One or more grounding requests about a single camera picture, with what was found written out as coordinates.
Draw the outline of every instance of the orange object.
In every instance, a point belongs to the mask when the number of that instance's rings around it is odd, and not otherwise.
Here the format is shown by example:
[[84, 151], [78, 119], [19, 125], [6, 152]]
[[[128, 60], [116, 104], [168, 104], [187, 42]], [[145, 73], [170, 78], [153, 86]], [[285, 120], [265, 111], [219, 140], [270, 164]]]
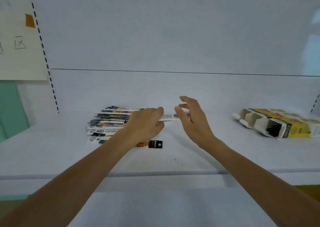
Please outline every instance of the orange object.
[[29, 15], [29, 14], [25, 14], [25, 15], [26, 15], [26, 27], [35, 28], [36, 25], [35, 25], [35, 22], [33, 20], [32, 15]]

